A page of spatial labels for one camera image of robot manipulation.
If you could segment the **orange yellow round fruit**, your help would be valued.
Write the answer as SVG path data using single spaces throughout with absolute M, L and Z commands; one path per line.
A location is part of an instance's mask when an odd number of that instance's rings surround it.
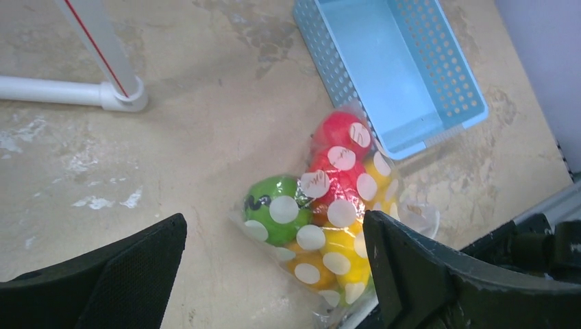
M 319 251 L 304 250 L 296 242 L 289 243 L 285 248 L 294 253 L 286 262 L 286 268 L 311 291 L 334 290 L 338 286 L 336 275 L 323 264 Z

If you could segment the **wrinkled red strawberry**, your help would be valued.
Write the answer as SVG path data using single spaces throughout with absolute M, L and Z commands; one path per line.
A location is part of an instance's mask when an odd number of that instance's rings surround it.
M 316 153 L 310 167 L 300 177 L 305 195 L 312 198 L 310 207 L 319 214 L 327 212 L 332 202 L 351 202 L 357 213 L 364 211 L 364 202 L 357 189 L 358 178 L 365 173 L 355 153 L 342 146 L 326 147 Z

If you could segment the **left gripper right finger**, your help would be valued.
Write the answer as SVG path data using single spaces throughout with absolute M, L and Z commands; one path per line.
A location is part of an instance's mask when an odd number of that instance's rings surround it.
M 363 229 L 378 298 L 363 328 L 580 327 L 580 284 L 488 264 L 379 210 Z

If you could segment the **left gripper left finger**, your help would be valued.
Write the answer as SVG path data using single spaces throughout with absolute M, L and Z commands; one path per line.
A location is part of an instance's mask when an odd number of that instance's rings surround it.
M 1 283 L 2 328 L 159 328 L 185 249 L 176 213 L 127 238 Z

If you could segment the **yellow mango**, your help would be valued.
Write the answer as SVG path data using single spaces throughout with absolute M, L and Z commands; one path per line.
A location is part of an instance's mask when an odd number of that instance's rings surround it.
M 359 221 L 339 228 L 327 222 L 322 231 L 323 264 L 336 275 L 347 299 L 353 302 L 367 288 L 371 269 L 367 257 L 362 224 Z

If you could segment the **smooth red apple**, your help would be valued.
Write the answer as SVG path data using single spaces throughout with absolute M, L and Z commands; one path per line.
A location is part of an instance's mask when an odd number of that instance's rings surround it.
M 314 154 L 326 147 L 342 146 L 363 159 L 371 149 L 371 133 L 356 115 L 337 111 L 329 114 L 314 131 L 310 150 Z

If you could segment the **clear dotted zip bag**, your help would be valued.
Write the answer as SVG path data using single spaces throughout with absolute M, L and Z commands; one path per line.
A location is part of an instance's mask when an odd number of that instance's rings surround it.
M 342 105 L 341 107 L 333 110 L 333 112 L 342 111 L 348 112 L 356 115 L 359 117 L 362 122 L 368 127 L 371 133 L 371 149 L 369 153 L 363 159 L 357 159 L 361 161 L 363 167 L 364 163 L 372 157 L 375 152 L 379 151 L 384 157 L 388 158 L 387 155 L 384 153 L 382 147 L 380 146 L 380 142 L 374 137 L 372 134 L 371 128 L 367 122 L 367 119 L 364 115 L 364 111 L 360 104 L 356 101 L 352 101 Z M 312 153 L 310 150 L 306 170 L 303 172 L 305 173 L 307 169 L 310 167 L 312 159 L 316 153 Z M 300 177 L 303 174 L 293 175 L 298 177 L 299 179 L 299 186 L 301 187 Z M 321 253 L 321 248 L 325 243 L 325 235 L 322 231 L 323 226 L 330 222 L 332 225 L 344 228 L 350 226 L 351 224 L 355 223 L 356 221 L 361 222 L 363 226 L 364 214 L 368 211 L 365 202 L 370 201 L 377 191 L 377 184 L 375 183 L 374 179 L 366 172 L 363 173 L 357 181 L 357 189 L 362 197 L 364 202 L 364 211 L 362 213 L 357 213 L 354 205 L 344 199 L 338 199 L 331 203 L 328 207 L 327 212 L 323 214 L 316 213 L 311 207 L 310 204 L 312 203 L 313 199 L 309 198 L 310 201 L 308 202 L 308 207 L 312 211 L 313 219 L 312 223 L 306 225 L 299 229 L 297 236 L 292 242 L 296 242 L 302 249 L 313 251 L 317 250 Z M 413 230 L 427 236 L 433 238 L 436 236 L 436 233 L 439 228 L 440 224 L 440 214 L 435 207 L 428 205 L 428 204 L 416 204 L 406 199 L 402 196 L 403 192 L 403 183 L 401 180 L 400 183 L 400 192 L 399 192 L 399 218 L 400 222 L 412 228 Z M 274 259 L 276 259 L 278 265 L 289 275 L 291 276 L 294 281 L 301 286 L 305 287 L 309 292 L 313 293 L 319 299 L 321 305 L 318 310 L 314 312 L 314 325 L 316 328 L 363 328 L 362 321 L 365 319 L 367 315 L 378 305 L 378 299 L 376 297 L 375 292 L 375 285 L 373 282 L 372 274 L 369 277 L 369 282 L 365 291 L 359 295 L 353 302 L 350 302 L 347 299 L 347 295 L 345 291 L 340 287 L 338 280 L 338 286 L 334 290 L 324 290 L 324 291 L 311 291 L 308 287 L 302 284 L 298 279 L 292 275 L 288 269 L 286 268 L 286 262 L 290 260 L 294 253 L 290 250 L 286 249 L 285 246 L 282 247 L 275 247 L 273 245 L 269 245 L 265 242 L 260 242 L 255 238 L 251 237 L 250 234 L 247 232 L 246 229 L 243 227 L 243 209 L 244 209 L 244 198 L 247 194 L 245 193 L 244 197 L 235 205 L 233 211 L 231 212 L 230 218 L 231 220 L 251 239 L 253 239 L 262 249 L 267 251 Z

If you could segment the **yellow lemon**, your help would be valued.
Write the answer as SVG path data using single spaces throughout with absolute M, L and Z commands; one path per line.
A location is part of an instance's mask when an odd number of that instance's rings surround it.
M 367 209 L 380 210 L 399 221 L 401 180 L 395 165 L 377 151 L 364 163 L 364 167 L 378 187 L 375 196 L 365 202 Z

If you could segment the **green striped melon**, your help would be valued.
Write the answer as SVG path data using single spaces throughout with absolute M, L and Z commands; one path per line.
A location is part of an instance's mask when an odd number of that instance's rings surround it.
M 243 227 L 251 237 L 275 247 L 295 239 L 299 229 L 312 223 L 310 199 L 293 175 L 275 175 L 252 185 L 245 198 Z

